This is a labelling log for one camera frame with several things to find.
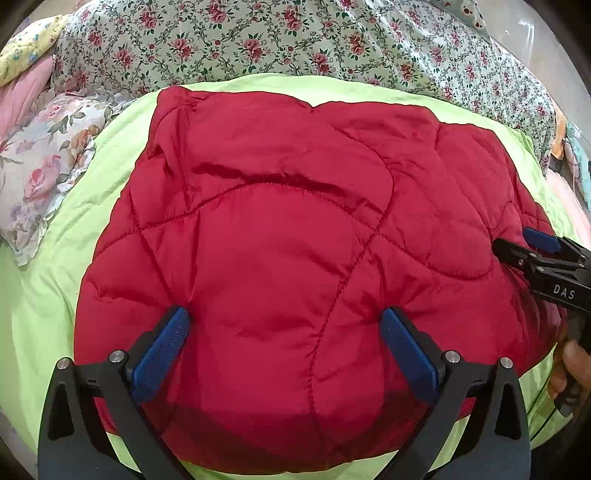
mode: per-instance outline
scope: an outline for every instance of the red quilted jacket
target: red quilted jacket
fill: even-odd
[[[179,304],[189,338],[144,405],[179,458],[276,473],[390,452],[425,405],[381,341],[384,308],[520,374],[550,350],[556,308],[491,251],[525,245],[525,226],[552,232],[491,131],[418,106],[171,87],[83,279],[76,361]]]

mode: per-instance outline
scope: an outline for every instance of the metal screw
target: metal screw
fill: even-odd
[[[109,362],[112,364],[118,364],[125,358],[125,352],[123,350],[115,350],[109,355]]]
[[[68,365],[70,365],[70,359],[69,358],[64,357],[64,358],[59,359],[57,361],[57,368],[59,370],[64,370],[65,368],[68,367]]]
[[[513,360],[504,356],[501,358],[501,365],[503,368],[513,368]]]
[[[445,359],[451,364],[456,364],[462,359],[462,357],[455,350],[448,350],[445,352]]]

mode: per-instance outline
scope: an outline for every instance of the green bedsheet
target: green bedsheet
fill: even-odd
[[[576,239],[564,207],[542,177],[531,153],[529,138],[488,118],[425,96],[325,77],[261,74],[230,82],[199,83],[188,88],[285,93],[312,105],[331,100],[422,105],[442,122],[471,123],[491,129],[509,152],[525,186],[548,214],[555,231]],[[146,144],[156,100],[157,93],[137,100],[96,139],[97,153],[90,169],[66,197],[29,265],[19,269],[10,249],[5,244],[0,245],[0,407],[33,449],[36,449],[41,411],[54,365],[59,358],[72,356],[80,280],[91,262],[95,243],[109,222],[111,209]],[[550,368],[551,355],[521,378],[532,434],[552,409],[548,397],[543,392],[538,395]],[[547,440],[564,423],[560,415],[555,414],[536,437],[534,446]],[[437,460],[438,465],[451,457],[465,424],[466,419],[456,423]],[[132,465],[121,439],[112,437],[112,441],[121,459]],[[373,479],[392,455],[357,460],[327,472],[284,473],[264,478]],[[199,478],[242,478],[194,465],[187,465],[187,468]]]

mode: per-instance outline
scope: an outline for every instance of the pink fabric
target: pink fabric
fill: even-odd
[[[47,53],[18,78],[0,87],[0,140],[22,121],[47,84],[52,68],[53,56]]]
[[[579,236],[581,245],[585,248],[591,249],[591,222],[577,200],[573,189],[570,188],[568,182],[562,178],[555,171],[548,170],[547,177],[548,184],[556,196],[560,199],[566,212],[569,214],[570,220],[573,222],[574,230]]]

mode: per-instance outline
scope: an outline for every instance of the blue rubber pad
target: blue rubber pad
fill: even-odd
[[[384,310],[380,330],[414,395],[434,403],[439,397],[437,370],[392,309]]]
[[[131,377],[131,398],[136,404],[152,400],[189,335],[189,313],[179,307],[148,348]]]
[[[557,254],[561,250],[560,242],[554,235],[547,235],[533,228],[524,228],[523,238],[529,246],[542,250],[542,252]]]

